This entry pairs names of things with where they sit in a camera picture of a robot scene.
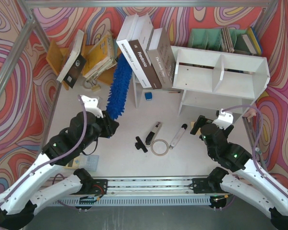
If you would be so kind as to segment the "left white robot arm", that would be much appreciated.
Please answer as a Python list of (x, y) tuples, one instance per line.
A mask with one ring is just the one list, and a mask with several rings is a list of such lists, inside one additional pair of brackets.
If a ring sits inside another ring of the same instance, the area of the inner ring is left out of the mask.
[(98, 118), (91, 112), (79, 112), (71, 119), (69, 127), (49, 140), (27, 172), (0, 194), (0, 227), (19, 230), (42, 209), (67, 195), (102, 197), (107, 193), (108, 181), (93, 179), (84, 168), (76, 169), (60, 182), (41, 188), (91, 143), (115, 134), (119, 123), (106, 111), (102, 114)]

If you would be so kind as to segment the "blue microfiber duster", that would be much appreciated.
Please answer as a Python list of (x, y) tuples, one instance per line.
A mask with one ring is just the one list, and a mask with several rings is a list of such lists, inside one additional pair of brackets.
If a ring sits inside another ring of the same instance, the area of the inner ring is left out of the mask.
[(106, 106), (106, 111), (111, 119), (117, 119), (124, 113), (131, 78), (132, 69), (125, 56), (121, 54), (114, 71)]

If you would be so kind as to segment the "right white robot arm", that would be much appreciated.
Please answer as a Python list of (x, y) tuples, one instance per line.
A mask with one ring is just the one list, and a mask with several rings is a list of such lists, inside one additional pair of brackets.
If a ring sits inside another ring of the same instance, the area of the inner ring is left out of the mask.
[(229, 120), (200, 115), (190, 134), (200, 132), (208, 156), (219, 164), (206, 178), (193, 178), (195, 194), (230, 193), (264, 213), (278, 230), (288, 230), (288, 189), (272, 177), (245, 148), (228, 142)]

